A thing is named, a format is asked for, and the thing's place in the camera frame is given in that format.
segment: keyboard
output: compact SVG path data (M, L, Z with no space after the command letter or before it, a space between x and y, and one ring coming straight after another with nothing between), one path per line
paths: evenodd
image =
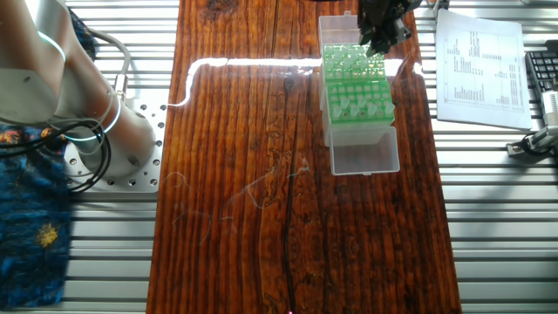
M543 92L552 91L552 80L558 77L558 54L550 51L532 51L525 57L527 72L539 99Z

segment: clear plastic box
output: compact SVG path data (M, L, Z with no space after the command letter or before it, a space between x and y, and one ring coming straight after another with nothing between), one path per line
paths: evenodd
M357 16L346 11L343 16L320 17L319 37L321 55L325 45L358 43L360 32ZM326 85L323 79L320 85L320 109L323 141L330 148L331 172L334 175L370 175L399 171L397 130L391 126L394 119L372 121L355 118L350 123L338 123L333 119L332 123L330 115L333 112L330 110L326 86L330 85ZM350 111L345 110L343 113L350 114ZM368 114L368 111L360 109L358 113Z
M395 127L337 131L330 137L334 175L382 174L399 171Z

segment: blue patterned fabric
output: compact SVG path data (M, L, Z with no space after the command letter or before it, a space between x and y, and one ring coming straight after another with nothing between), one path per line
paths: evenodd
M94 58L94 39L71 17L79 42ZM0 144L34 140L49 131L0 125ZM64 150L61 137L0 160L0 311L56 304L63 295L71 230Z

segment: black cable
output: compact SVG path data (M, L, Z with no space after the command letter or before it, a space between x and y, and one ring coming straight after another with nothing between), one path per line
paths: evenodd
M543 152L535 151L535 150L531 149L531 147L529 147L529 139L527 137L531 136L531 135L535 135L535 134L536 133L529 133L529 134L527 134L523 137L523 140L521 140L521 142L519 142L519 146L521 148L523 148L523 151L525 153L533 155L533 156L544 156L546 154L551 153L552 152L552 147L548 148L547 150L545 150Z
M102 138L99 136L99 131L97 129L92 129L92 132L95 134L95 137L97 138L97 141L101 145L101 161L100 161L99 166L97 167L97 169L95 169L95 172L93 173L92 177L87 179L84 183L78 185L77 187L70 188L70 192L81 193L81 192L85 192L87 189L91 188L93 186L92 182L100 175L101 169L103 168L103 166L105 164L106 150L105 150L105 146L103 145Z
M112 158L112 149L109 139L104 138L102 140L102 130L92 130L98 138L99 144L101 145L101 161L95 172L93 173L92 177L87 179L84 183L80 184L77 187L71 188L70 191L73 193L83 193L86 190L92 188L97 182L99 182L103 176L105 176L106 171L110 167L111 158Z
M0 149L12 149L18 147L25 147L25 149L17 150L16 152L12 152L12 153L0 154L0 159L15 157L21 154L27 154L32 151L38 150L39 148L55 140L58 136L62 135L63 133L66 133L74 128L81 127L81 126L89 128L97 138L99 144L101 145L101 161L97 169L95 169L95 172L93 173L92 177L87 179L84 183L80 184L79 186L70 189L70 191L73 193L83 193L89 188L93 187L97 182L99 182L103 178L106 171L110 167L110 162L112 158L112 149L109 140L104 135L103 129L99 127L99 125L96 123L93 123L91 121L79 121L77 123L63 127L60 130L52 132L49 135L45 137L41 137L36 140L20 142L15 144L2 144L0 145Z
M26 146L30 146L30 145L33 145L33 144L41 143L45 140L54 140L58 136L62 135L63 133L66 133L70 130L73 130L76 127L83 126L83 127L91 128L91 125L92 125L92 123L90 121L79 121L79 122L71 124L67 127L63 127L60 130L54 131L54 132L50 133L49 135L47 135L45 137L38 138L36 140L31 140L31 141L27 141L27 142L20 142L20 143L15 143L15 144L0 144L0 149L26 147Z

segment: wooden tabletop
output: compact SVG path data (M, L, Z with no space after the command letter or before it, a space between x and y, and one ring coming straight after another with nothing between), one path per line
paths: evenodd
M461 313L412 14L401 170L331 175L317 22L356 6L180 1L147 313Z

